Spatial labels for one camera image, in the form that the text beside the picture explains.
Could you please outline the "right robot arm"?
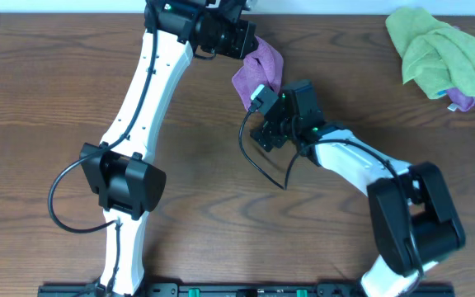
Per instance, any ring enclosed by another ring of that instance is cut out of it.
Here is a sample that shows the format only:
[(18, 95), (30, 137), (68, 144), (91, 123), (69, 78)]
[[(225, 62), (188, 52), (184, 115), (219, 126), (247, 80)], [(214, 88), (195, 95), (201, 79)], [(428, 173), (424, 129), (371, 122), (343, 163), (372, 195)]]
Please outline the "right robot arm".
[(259, 85), (247, 113), (261, 125), (250, 136), (266, 152), (292, 142), (292, 157), (343, 177), (369, 200), (379, 256), (360, 279), (363, 296), (411, 296), (426, 273), (464, 247), (466, 235), (441, 170), (379, 152), (345, 126), (327, 121), (308, 80), (275, 92)]

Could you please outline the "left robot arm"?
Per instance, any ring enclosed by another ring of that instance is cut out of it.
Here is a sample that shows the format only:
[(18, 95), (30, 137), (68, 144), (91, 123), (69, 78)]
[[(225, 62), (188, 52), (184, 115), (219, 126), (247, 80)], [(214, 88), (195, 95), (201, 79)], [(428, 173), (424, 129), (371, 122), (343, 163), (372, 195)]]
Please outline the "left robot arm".
[(84, 144), (82, 169), (106, 219), (106, 263), (94, 296), (135, 296), (142, 286), (148, 217), (167, 176), (153, 166), (156, 142), (183, 73), (202, 50), (243, 59), (256, 50), (250, 1), (149, 1), (141, 53), (121, 108), (98, 145)]

